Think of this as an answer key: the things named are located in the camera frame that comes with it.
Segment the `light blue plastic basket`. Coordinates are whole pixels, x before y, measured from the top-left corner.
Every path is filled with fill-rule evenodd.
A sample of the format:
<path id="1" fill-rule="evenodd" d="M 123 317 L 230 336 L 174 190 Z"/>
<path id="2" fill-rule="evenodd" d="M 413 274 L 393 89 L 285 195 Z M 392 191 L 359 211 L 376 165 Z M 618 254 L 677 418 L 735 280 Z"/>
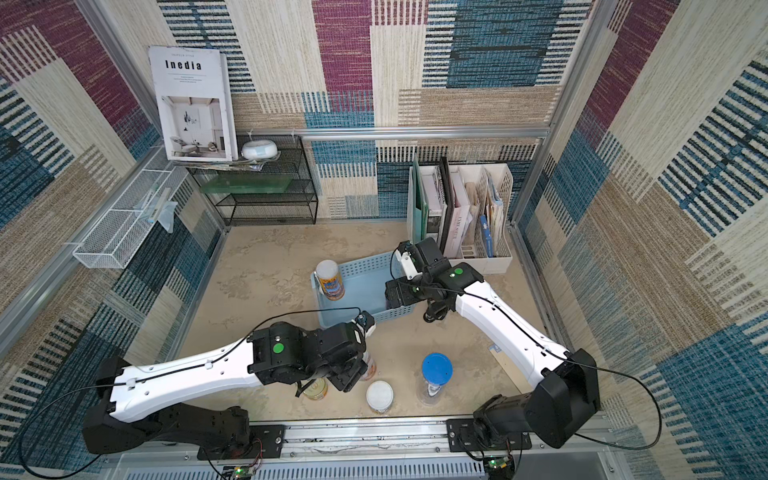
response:
<path id="1" fill-rule="evenodd" d="M 323 293 L 315 275 L 310 275 L 310 282 L 316 297 L 318 321 L 321 328 L 329 328 L 353 318 L 356 308 L 370 313 L 377 323 L 393 320 L 413 312 L 414 306 L 390 308 L 387 306 L 385 284 L 403 276 L 399 264 L 390 262 L 390 254 L 374 256 L 339 264 L 339 272 L 345 288 L 344 296 L 337 301 L 329 300 Z"/>

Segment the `yellow can white lid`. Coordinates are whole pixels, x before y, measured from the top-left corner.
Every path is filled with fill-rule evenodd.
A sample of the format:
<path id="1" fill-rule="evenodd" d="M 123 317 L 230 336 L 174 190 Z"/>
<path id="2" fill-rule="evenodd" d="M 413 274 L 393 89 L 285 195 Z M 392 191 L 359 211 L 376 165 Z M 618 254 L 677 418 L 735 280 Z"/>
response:
<path id="1" fill-rule="evenodd" d="M 315 277 L 323 294 L 329 300 L 338 301 L 344 296 L 342 274 L 335 261 L 326 259 L 319 262 L 315 269 Z"/>

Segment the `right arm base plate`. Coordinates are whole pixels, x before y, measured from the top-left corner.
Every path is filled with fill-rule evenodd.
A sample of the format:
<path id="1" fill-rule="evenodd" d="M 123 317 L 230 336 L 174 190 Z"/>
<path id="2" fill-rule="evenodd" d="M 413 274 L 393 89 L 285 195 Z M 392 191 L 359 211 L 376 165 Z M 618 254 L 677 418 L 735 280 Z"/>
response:
<path id="1" fill-rule="evenodd" d="M 445 421 L 451 452 L 480 453 L 489 451 L 530 450 L 532 442 L 527 432 L 494 432 L 474 418 L 452 418 Z"/>

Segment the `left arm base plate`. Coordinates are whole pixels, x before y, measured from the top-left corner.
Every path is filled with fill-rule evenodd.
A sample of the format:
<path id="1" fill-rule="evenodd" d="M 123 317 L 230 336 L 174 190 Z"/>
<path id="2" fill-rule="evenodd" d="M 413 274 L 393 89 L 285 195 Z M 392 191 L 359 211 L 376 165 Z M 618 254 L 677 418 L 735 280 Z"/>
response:
<path id="1" fill-rule="evenodd" d="M 198 460 L 277 459 L 281 456 L 286 426 L 284 424 L 251 425 L 244 440 L 232 440 L 223 447 L 197 452 Z"/>

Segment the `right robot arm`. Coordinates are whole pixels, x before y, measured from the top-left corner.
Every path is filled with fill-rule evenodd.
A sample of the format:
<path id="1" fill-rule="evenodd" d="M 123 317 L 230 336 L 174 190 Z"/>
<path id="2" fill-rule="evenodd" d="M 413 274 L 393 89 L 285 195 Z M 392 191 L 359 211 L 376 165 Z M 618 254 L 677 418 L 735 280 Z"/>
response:
<path id="1" fill-rule="evenodd" d="M 594 358 L 583 349 L 571 352 L 534 328 L 474 267 L 452 264 L 432 238 L 399 243 L 390 261 L 403 274 L 386 283 L 389 307 L 426 302 L 427 323 L 457 313 L 500 348 L 531 388 L 514 397 L 495 395 L 474 411 L 472 428 L 482 446 L 532 433 L 560 448 L 597 413 Z"/>

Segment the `oval gold fish tin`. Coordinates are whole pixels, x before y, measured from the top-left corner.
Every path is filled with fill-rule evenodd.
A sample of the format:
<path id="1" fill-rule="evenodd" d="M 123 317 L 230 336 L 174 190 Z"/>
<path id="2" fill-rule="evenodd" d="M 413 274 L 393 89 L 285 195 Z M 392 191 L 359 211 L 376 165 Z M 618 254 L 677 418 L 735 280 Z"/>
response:
<path id="1" fill-rule="evenodd" d="M 325 398 L 328 392 L 328 383 L 324 378 L 312 379 L 302 387 L 301 395 L 312 401 Z"/>

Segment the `orange fruit can white lid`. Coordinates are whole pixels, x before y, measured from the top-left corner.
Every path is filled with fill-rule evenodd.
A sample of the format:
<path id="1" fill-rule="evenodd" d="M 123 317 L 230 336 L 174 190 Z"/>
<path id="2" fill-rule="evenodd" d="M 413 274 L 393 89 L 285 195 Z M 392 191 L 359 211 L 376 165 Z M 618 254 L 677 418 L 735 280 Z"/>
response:
<path id="1" fill-rule="evenodd" d="M 366 390 L 366 402 L 377 413 L 386 413 L 393 405 L 394 390 L 384 380 L 374 381 Z"/>

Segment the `red label can white lid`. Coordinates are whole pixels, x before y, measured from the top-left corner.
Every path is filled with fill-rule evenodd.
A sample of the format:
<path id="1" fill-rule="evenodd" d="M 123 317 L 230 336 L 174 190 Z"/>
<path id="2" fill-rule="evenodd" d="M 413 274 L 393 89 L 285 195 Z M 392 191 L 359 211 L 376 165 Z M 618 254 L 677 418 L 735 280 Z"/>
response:
<path id="1" fill-rule="evenodd" d="M 365 352 L 363 355 L 363 361 L 366 364 L 366 371 L 361 376 L 361 381 L 369 381 L 371 380 L 376 372 L 377 372 L 377 366 L 375 363 L 375 360 L 373 359 L 373 356 L 370 352 Z"/>

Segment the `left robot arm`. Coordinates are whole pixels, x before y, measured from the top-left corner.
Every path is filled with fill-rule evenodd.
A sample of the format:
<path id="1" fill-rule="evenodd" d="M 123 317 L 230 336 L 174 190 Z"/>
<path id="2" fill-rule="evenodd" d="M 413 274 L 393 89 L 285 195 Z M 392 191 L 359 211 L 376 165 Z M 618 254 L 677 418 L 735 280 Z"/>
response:
<path id="1" fill-rule="evenodd" d="M 245 409 L 210 410 L 191 400 L 272 384 L 303 392 L 321 378 L 348 392 L 368 369 L 366 340 L 375 325 L 367 312 L 327 329 L 277 322 L 218 350 L 176 361 L 133 366 L 121 357 L 109 358 L 97 373 L 98 402 L 83 423 L 86 448 L 113 454 L 170 441 L 209 452 L 244 449 L 251 442 Z"/>

